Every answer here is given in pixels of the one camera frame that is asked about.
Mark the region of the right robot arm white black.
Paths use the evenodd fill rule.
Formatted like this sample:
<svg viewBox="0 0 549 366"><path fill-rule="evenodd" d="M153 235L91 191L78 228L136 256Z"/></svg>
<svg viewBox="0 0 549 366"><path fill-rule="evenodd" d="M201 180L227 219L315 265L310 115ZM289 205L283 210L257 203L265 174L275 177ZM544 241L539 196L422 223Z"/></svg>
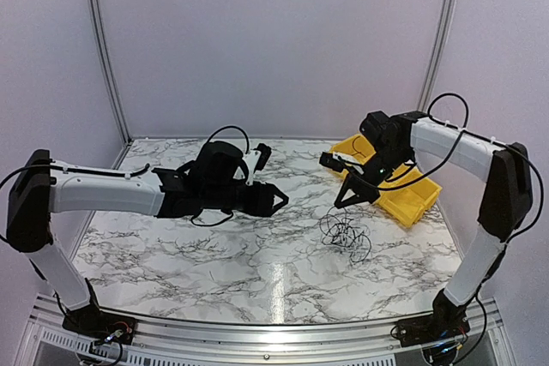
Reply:
<svg viewBox="0 0 549 366"><path fill-rule="evenodd" d="M418 323L405 320L399 325L406 337L424 333L441 339L459 327L468 305L499 269L510 241L525 231L522 223L534 203L534 167L528 151L520 143L474 133L467 120L445 122L430 111L370 112L359 132L374 150L368 160L354 161L335 151L321 156L321 164L347 174L335 200L338 208L372 203L383 193L410 189L446 165L458 167L483 185L476 233L460 266L434 298L431 314ZM439 164L421 177L394 187L385 185L398 166L422 153L439 158Z"/></svg>

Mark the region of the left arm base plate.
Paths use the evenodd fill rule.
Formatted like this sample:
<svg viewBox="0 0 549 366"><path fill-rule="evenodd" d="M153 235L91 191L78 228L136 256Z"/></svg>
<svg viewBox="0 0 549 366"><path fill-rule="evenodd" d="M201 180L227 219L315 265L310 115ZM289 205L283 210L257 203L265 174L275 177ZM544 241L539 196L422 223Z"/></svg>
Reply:
<svg viewBox="0 0 549 366"><path fill-rule="evenodd" d="M134 317L105 312L92 306L75 311L68 310L63 318L65 330L104 342L111 336L123 345L132 343L136 323Z"/></svg>

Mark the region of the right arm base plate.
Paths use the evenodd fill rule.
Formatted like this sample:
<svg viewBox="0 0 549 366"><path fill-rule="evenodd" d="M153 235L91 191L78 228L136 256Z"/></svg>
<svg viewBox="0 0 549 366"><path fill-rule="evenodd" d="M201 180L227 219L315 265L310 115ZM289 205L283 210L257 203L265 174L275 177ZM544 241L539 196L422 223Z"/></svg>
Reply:
<svg viewBox="0 0 549 366"><path fill-rule="evenodd" d="M467 319L460 319L450 326L439 326L435 323L433 315L422 315L400 319L389 334L400 342L401 347L409 347L464 336L469 331Z"/></svg>

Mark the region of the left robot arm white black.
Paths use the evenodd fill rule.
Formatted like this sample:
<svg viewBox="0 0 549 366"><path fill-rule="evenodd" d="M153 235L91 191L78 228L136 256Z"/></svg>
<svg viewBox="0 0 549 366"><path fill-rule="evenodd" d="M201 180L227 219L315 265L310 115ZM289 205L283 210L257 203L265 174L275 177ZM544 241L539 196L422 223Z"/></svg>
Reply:
<svg viewBox="0 0 549 366"><path fill-rule="evenodd" d="M236 212L270 218L289 202L275 185L255 179L271 153L263 143L240 150L209 137L197 156L177 169L145 165L120 171L71 165L53 159L46 149L38 149L1 182L12 185L1 239L26 255L37 274L57 293L72 327L100 336L111 322L90 282L57 244L51 216L102 211L195 221L202 212L215 210L227 219Z"/></svg>

